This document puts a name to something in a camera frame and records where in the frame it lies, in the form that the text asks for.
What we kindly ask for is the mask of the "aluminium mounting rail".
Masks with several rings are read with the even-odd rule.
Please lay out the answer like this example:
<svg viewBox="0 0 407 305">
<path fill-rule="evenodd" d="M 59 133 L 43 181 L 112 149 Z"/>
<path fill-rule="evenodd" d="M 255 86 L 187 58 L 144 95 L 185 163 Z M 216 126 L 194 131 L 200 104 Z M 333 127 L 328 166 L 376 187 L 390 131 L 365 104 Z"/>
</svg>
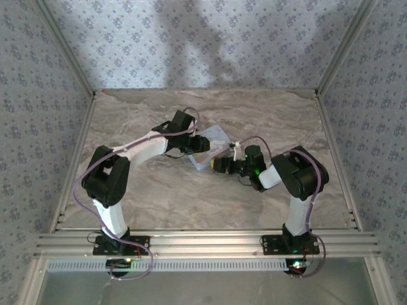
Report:
<svg viewBox="0 0 407 305">
<path fill-rule="evenodd" d="M 149 249 L 157 259 L 240 259 L 263 257 L 260 238 L 279 234 L 276 230 L 152 230 L 134 231 L 150 237 Z M 355 229 L 316 230 L 331 257 L 374 257 L 380 255 L 374 233 Z M 91 232 L 57 231 L 42 234 L 34 255 L 49 258 L 89 257 L 93 252 Z"/>
</svg>

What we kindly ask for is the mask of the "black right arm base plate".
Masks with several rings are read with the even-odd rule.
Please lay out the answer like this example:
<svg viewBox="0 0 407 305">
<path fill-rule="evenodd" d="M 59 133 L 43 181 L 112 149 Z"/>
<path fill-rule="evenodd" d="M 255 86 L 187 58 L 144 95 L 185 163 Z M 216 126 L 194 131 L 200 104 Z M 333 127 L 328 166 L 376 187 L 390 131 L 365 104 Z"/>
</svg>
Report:
<svg viewBox="0 0 407 305">
<path fill-rule="evenodd" d="M 264 255 L 320 254 L 317 238 L 308 233 L 301 236 L 263 235 L 260 243 Z"/>
</svg>

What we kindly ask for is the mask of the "aluminium table side rail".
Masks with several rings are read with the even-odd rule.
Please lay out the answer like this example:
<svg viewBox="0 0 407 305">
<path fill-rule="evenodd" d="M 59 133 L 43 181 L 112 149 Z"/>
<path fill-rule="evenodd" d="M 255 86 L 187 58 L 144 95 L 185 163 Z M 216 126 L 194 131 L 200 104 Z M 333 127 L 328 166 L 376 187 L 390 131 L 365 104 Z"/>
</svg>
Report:
<svg viewBox="0 0 407 305">
<path fill-rule="evenodd" d="M 354 196 L 352 194 L 352 190 L 350 187 L 350 182 L 348 181 L 347 174 L 345 171 L 343 160 L 340 156 L 340 150 L 338 144 L 335 139 L 335 134 L 333 127 L 331 126 L 328 113 L 324 107 L 324 103 L 322 102 L 320 93 L 318 89 L 314 90 L 315 95 L 315 102 L 317 106 L 317 110 L 319 112 L 319 116 L 322 121 L 322 125 L 324 127 L 324 132 L 326 134 L 326 138 L 328 140 L 329 148 L 331 150 L 331 155 L 333 158 L 333 163 L 335 165 L 336 174 L 338 176 L 339 183 L 341 185 L 341 190 L 343 196 L 345 198 L 346 206 L 349 210 L 349 214 L 352 214 L 353 220 L 351 221 L 352 227 L 358 231 L 364 231 L 361 218 L 357 211 L 357 205 L 355 203 Z"/>
<path fill-rule="evenodd" d="M 96 91 L 92 92 L 89 105 L 86 109 L 86 113 L 81 124 L 81 129 L 79 131 L 76 145 L 71 156 L 72 158 L 67 171 L 67 176 L 62 186 L 60 198 L 58 200 L 57 209 L 50 224 L 49 233 L 51 234 L 57 231 L 60 216 L 65 214 L 66 204 L 68 203 L 69 198 L 71 197 L 71 189 L 76 177 L 79 159 L 81 156 L 82 148 L 85 144 L 86 136 L 88 133 L 88 127 L 90 126 L 90 122 L 94 112 L 96 94 L 97 94 Z"/>
</svg>

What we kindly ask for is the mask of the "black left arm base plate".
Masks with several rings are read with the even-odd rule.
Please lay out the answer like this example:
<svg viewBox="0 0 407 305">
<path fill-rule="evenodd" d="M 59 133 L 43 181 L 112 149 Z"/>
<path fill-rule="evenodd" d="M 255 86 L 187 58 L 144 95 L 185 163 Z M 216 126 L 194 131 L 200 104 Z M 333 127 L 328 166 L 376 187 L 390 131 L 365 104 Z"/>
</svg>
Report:
<svg viewBox="0 0 407 305">
<path fill-rule="evenodd" d="M 135 246 L 134 243 L 140 244 L 145 248 L 150 246 L 149 236 L 127 236 L 132 244 L 120 243 L 117 240 L 109 239 L 106 236 L 97 236 L 94 241 L 93 255 L 129 255 L 129 256 L 148 256 L 144 248 Z"/>
</svg>

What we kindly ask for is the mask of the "aluminium frame post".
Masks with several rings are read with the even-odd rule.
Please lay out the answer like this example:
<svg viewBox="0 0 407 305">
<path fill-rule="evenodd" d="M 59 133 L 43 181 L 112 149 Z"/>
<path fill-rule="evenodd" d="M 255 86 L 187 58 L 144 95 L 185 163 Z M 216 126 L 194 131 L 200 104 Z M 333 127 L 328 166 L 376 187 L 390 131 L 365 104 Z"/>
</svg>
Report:
<svg viewBox="0 0 407 305">
<path fill-rule="evenodd" d="M 35 10 L 38 12 L 45 27 L 53 38 L 59 50 L 62 52 L 68 67 L 72 70 L 80 87 L 90 96 L 94 97 L 95 90 L 90 84 L 84 70 L 77 61 L 72 48 L 69 46 L 68 40 L 65 38 L 60 26 L 49 9 L 45 0 L 29 0 Z"/>
<path fill-rule="evenodd" d="M 361 0 L 357 9 L 349 20 L 345 32 L 341 37 L 337 47 L 334 49 L 333 56 L 328 62 L 327 67 L 321 76 L 321 79 L 315 88 L 315 96 L 321 100 L 329 89 L 330 84 L 338 73 L 341 64 L 346 59 L 352 45 L 360 35 L 379 0 Z"/>
</svg>

